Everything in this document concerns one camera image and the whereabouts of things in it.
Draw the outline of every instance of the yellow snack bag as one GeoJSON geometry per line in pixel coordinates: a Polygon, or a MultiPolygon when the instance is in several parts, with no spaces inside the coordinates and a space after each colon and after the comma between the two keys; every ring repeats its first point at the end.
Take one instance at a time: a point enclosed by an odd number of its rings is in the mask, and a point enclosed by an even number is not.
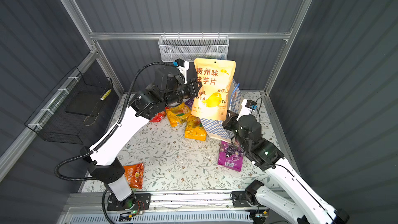
{"type": "Polygon", "coordinates": [[[187,127],[185,128],[185,137],[205,141],[206,134],[207,133],[202,123],[200,122],[200,119],[198,117],[190,115],[188,117],[187,127]]]}
{"type": "Polygon", "coordinates": [[[169,119],[170,125],[172,127],[176,127],[178,124],[182,124],[187,121],[189,115],[191,115],[191,109],[183,102],[176,107],[166,109],[166,115],[169,119]]]}
{"type": "Polygon", "coordinates": [[[235,61],[196,58],[194,63],[202,88],[193,101],[192,115],[224,121],[228,109],[228,93],[235,73],[235,61]]]}

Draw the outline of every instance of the gray corrugated wall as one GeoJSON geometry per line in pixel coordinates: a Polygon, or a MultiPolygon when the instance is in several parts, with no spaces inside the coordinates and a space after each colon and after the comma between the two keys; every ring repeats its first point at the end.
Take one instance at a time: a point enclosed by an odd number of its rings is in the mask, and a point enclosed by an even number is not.
{"type": "Polygon", "coordinates": [[[306,181],[354,223],[396,223],[398,0],[314,0],[271,100],[306,181]]]}
{"type": "Polygon", "coordinates": [[[59,0],[0,0],[0,154],[89,49],[59,0]]]}
{"type": "Polygon", "coordinates": [[[301,0],[76,0],[93,32],[284,32],[301,0]]]}
{"type": "MultiPolygon", "coordinates": [[[[89,49],[59,0],[0,0],[0,31],[3,154],[29,115],[89,49]]],[[[90,71],[102,73],[96,63],[90,71]]],[[[113,107],[107,111],[108,119],[112,111],[113,107]]],[[[80,184],[56,178],[53,169],[79,149],[73,144],[33,140],[0,182],[0,222],[55,223],[69,193],[80,184]]],[[[69,176],[81,177],[85,172],[82,161],[62,168],[69,176]]]]}
{"type": "MultiPolygon", "coordinates": [[[[155,40],[100,40],[112,68],[125,90],[135,72],[150,62],[161,61],[158,42],[155,40]]],[[[283,40],[231,40],[228,60],[236,61],[235,80],[242,89],[264,89],[273,65],[279,55],[283,40]]],[[[196,77],[190,63],[188,78],[196,77]]],[[[153,82],[156,67],[147,68],[140,75],[134,90],[142,90],[153,82]]]]}
{"type": "MultiPolygon", "coordinates": [[[[302,0],[76,0],[93,32],[286,32],[302,0]]],[[[281,40],[231,41],[241,89],[263,89],[281,40]]],[[[135,72],[161,61],[157,41],[100,41],[127,91],[135,72]]],[[[153,68],[135,90],[153,79],[153,68]]]]}

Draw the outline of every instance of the black wire basket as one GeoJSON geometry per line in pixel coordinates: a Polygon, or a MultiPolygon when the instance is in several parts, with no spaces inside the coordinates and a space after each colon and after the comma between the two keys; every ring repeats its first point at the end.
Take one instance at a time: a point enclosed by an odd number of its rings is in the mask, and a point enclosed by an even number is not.
{"type": "Polygon", "coordinates": [[[97,119],[104,118],[103,106],[113,88],[112,80],[105,76],[79,73],[57,97],[46,105],[42,102],[25,125],[48,142],[83,144],[90,146],[104,133],[97,119]]]}

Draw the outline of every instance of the white wire basket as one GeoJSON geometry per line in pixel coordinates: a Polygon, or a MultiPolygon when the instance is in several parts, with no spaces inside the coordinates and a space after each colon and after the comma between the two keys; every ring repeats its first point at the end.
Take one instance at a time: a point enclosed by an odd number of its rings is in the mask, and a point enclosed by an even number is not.
{"type": "Polygon", "coordinates": [[[176,59],[193,62],[196,58],[226,60],[228,46],[228,37],[215,39],[170,39],[161,36],[159,38],[159,49],[163,62],[174,62],[176,59]]]}

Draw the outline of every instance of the purple snack bag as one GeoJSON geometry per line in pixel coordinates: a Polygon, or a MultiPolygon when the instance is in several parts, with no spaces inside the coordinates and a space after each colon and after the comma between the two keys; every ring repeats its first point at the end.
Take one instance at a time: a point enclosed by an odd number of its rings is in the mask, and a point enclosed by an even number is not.
{"type": "Polygon", "coordinates": [[[221,142],[218,164],[229,169],[240,172],[243,165],[243,153],[240,148],[236,149],[232,144],[221,142]]]}
{"type": "Polygon", "coordinates": [[[191,98],[191,99],[187,100],[187,101],[185,102],[185,105],[187,105],[188,107],[192,108],[193,99],[194,99],[194,98],[191,98]]]}

